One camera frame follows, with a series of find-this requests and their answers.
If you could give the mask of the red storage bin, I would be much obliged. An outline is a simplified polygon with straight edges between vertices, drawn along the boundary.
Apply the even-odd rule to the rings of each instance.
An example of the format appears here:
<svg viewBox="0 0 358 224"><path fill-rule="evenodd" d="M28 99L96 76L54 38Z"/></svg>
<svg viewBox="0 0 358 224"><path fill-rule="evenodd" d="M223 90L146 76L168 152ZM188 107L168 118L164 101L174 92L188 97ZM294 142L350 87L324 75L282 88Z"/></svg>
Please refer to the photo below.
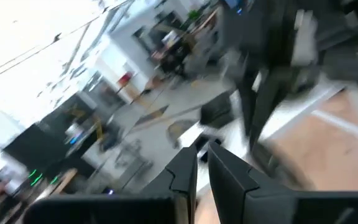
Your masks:
<svg viewBox="0 0 358 224"><path fill-rule="evenodd" d="M120 79L118 79L117 82L121 87L124 87L130 83L132 76L133 76L132 72L126 72L125 74L123 74L123 76Z"/></svg>

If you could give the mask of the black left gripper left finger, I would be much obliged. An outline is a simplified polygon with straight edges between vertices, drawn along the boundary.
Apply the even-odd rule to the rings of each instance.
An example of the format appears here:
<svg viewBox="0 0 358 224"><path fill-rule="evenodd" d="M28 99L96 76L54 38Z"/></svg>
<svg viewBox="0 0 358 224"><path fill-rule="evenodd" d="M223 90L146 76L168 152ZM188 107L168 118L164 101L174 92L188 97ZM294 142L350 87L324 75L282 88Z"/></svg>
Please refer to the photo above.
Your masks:
<svg viewBox="0 0 358 224"><path fill-rule="evenodd" d="M194 224L197 171L196 150L185 147L139 193L50 196L23 224Z"/></svg>

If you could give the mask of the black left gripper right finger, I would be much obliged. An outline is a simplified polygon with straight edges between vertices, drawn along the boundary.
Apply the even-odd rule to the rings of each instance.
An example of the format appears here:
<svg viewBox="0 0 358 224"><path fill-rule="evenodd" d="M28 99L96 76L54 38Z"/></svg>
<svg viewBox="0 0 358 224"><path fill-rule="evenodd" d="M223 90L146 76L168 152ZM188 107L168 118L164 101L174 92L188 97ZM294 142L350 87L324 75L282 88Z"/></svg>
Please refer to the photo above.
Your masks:
<svg viewBox="0 0 358 224"><path fill-rule="evenodd" d="M358 224L358 192L300 191L211 142L209 182L221 224Z"/></svg>

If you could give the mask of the white perforated metal shelf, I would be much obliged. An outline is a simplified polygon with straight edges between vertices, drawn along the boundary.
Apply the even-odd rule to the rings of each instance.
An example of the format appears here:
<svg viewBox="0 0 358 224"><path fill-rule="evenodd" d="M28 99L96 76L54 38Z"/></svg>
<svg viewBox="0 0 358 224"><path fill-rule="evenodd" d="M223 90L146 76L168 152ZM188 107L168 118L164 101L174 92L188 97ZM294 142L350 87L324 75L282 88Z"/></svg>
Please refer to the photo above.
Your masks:
<svg viewBox="0 0 358 224"><path fill-rule="evenodd" d="M275 139L287 131L291 126L299 122L308 115L315 115L322 120L333 124L345 131L358 135L358 125L345 121L333 114L321 111L318 108L339 93L346 90L351 105L358 114L358 86L354 82L341 82L329 80L322 76L318 84L307 94L295 98L294 100L284 100L272 113L261 133L261 140ZM188 147L193 144L197 137L202 134L213 134L223 140L223 146L242 157L247 154L248 144L243 136L244 128L242 118L234 118L233 121L217 131L194 124L178 138L180 148Z"/></svg>

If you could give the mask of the dark floor mat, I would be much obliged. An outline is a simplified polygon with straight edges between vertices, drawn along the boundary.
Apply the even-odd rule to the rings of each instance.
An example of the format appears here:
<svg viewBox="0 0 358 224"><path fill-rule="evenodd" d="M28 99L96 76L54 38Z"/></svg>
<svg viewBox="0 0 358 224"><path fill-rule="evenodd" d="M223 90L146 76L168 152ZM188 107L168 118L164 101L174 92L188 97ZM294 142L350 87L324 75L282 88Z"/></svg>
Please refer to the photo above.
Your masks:
<svg viewBox="0 0 358 224"><path fill-rule="evenodd" d="M163 114L165 113L165 111L167 110L167 108L169 107L169 105L163 106L147 115L143 115L142 117L140 117L137 122L135 123L135 126L138 126L140 124L144 124L147 123L149 121L152 121L154 119L157 119L161 116L163 116Z"/></svg>

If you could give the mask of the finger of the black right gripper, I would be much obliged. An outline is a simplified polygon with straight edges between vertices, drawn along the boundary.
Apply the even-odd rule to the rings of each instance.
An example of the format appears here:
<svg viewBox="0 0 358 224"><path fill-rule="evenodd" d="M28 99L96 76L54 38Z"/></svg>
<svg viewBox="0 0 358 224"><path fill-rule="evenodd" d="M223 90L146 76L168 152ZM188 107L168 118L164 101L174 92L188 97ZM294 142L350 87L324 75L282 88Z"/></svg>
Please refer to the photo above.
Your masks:
<svg viewBox="0 0 358 224"><path fill-rule="evenodd" d="M257 71L247 70L241 79L241 106L246 136L249 146L254 146L270 115L288 94L291 73L275 71L269 73L254 91L252 85L257 77Z"/></svg>

